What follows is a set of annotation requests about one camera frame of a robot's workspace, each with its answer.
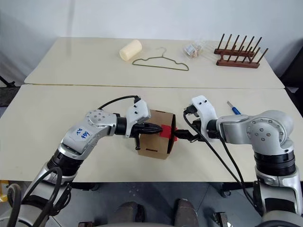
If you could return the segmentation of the red tape strip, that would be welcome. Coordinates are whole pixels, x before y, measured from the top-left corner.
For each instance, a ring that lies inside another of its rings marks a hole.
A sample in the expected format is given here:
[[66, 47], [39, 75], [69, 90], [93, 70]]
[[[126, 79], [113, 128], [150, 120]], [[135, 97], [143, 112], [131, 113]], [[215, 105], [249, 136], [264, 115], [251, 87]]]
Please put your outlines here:
[[172, 127], [169, 125], [161, 125], [162, 131], [159, 133], [159, 136], [162, 138], [173, 139], [177, 141], [178, 138], [174, 135], [175, 131], [178, 129], [177, 127]]

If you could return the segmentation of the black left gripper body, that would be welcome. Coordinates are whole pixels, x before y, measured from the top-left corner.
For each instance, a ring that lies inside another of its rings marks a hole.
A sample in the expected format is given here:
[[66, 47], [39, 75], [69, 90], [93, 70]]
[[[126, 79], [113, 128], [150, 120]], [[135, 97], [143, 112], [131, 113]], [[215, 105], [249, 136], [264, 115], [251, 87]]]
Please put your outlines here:
[[139, 135], [144, 133], [145, 123], [135, 124], [131, 130], [131, 138], [135, 140], [135, 150], [140, 150], [140, 138]]

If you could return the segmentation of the brown cardboard box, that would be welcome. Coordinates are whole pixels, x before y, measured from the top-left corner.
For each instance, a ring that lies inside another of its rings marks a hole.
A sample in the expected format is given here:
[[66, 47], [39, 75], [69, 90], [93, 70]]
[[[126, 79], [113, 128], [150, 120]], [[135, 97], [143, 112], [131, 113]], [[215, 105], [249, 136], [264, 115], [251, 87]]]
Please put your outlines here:
[[[176, 127], [176, 116], [173, 113], [151, 110], [151, 118], [147, 122], [159, 126], [163, 124]], [[142, 134], [140, 135], [141, 149], [138, 150], [138, 154], [156, 159], [167, 159], [173, 149], [174, 143], [173, 139], [162, 138], [159, 136], [159, 133]]]

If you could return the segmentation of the clear plastic bag with contents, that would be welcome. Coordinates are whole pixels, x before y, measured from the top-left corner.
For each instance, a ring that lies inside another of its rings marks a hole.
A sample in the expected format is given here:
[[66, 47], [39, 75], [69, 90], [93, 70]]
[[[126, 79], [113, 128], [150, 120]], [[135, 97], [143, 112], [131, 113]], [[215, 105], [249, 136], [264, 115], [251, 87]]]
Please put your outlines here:
[[197, 58], [204, 51], [206, 44], [205, 40], [192, 41], [183, 47], [183, 52], [190, 59]]

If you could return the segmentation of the cream foam cylinder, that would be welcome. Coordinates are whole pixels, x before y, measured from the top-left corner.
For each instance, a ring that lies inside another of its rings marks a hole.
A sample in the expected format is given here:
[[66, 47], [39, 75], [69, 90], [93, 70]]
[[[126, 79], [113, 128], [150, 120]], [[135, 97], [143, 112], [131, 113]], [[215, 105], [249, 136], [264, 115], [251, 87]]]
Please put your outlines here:
[[124, 46], [120, 51], [119, 55], [122, 60], [128, 61], [142, 50], [142, 44], [139, 40], [132, 40], [129, 44]]

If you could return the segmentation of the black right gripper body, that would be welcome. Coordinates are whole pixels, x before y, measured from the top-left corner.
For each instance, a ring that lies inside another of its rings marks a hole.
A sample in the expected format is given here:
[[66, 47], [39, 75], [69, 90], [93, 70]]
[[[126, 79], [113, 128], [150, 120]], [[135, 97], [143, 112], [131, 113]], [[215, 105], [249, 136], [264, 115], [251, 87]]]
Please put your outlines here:
[[202, 142], [209, 141], [209, 138], [208, 138], [207, 133], [205, 133], [205, 132], [203, 131], [203, 129], [202, 129], [201, 120], [200, 120], [200, 119], [194, 120], [194, 121], [192, 122], [192, 124], [193, 124], [193, 126], [194, 126], [195, 128], [197, 128], [197, 129], [199, 130], [200, 134], [203, 135], [202, 137], [199, 136], [200, 139], [198, 139], [198, 140], [199, 140], [199, 141], [202, 141]]

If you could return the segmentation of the dark wooden peg rack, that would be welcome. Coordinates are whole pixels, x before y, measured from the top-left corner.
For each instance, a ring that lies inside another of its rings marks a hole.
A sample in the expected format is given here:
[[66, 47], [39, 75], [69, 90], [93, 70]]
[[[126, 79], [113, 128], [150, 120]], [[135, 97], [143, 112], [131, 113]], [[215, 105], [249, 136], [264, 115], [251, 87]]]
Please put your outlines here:
[[240, 35], [237, 35], [232, 45], [230, 45], [232, 34], [228, 36], [225, 43], [223, 43], [224, 38], [225, 34], [222, 34], [218, 46], [214, 49], [214, 54], [219, 56], [216, 62], [217, 66], [257, 69], [268, 51], [268, 49], [265, 49], [264, 52], [260, 51], [261, 47], [259, 44], [262, 37], [254, 44], [254, 36], [251, 37], [248, 43], [246, 42], [247, 36], [244, 36], [239, 43]]

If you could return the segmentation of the dark rounded shape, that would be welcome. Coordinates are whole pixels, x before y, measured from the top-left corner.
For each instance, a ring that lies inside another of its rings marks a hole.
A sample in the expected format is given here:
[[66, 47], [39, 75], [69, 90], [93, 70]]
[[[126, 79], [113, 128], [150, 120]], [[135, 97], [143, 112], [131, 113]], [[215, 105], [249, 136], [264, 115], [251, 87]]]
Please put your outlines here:
[[179, 199], [174, 218], [175, 227], [199, 227], [197, 212], [190, 201]]

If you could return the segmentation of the black office chair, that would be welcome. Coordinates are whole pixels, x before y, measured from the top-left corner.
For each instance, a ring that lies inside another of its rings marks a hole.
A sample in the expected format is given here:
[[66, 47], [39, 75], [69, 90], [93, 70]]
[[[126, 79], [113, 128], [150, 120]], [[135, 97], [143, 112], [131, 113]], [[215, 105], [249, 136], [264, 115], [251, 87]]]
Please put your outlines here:
[[303, 116], [303, 38], [283, 49], [284, 72], [280, 77], [285, 91]]

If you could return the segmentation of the yellow plastic object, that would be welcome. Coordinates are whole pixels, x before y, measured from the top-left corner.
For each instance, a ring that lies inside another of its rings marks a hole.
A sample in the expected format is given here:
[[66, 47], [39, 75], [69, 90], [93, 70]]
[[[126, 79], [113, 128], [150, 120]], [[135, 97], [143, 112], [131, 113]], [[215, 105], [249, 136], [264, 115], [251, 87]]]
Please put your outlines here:
[[7, 185], [8, 185], [8, 181], [0, 180], [0, 202], [7, 201], [7, 194], [4, 191]]

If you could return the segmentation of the black table caster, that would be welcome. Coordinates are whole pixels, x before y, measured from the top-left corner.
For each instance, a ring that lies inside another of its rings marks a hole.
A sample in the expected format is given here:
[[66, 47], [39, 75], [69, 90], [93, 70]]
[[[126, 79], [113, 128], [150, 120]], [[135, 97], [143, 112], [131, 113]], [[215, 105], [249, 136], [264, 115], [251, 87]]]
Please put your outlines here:
[[222, 188], [220, 190], [220, 194], [224, 198], [228, 198], [231, 195], [230, 183], [223, 183]]
[[96, 191], [99, 189], [99, 183], [76, 183], [76, 187], [84, 191]]

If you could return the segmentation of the black equipment stand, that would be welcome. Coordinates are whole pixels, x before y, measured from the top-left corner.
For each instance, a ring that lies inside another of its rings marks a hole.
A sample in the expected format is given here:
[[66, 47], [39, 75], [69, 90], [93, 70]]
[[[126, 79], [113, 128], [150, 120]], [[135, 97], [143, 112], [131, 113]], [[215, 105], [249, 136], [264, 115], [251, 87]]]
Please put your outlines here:
[[2, 76], [0, 76], [0, 81], [5, 85], [5, 87], [0, 87], [0, 107], [8, 107], [21, 86], [16, 86], [15, 81], [6, 81]]

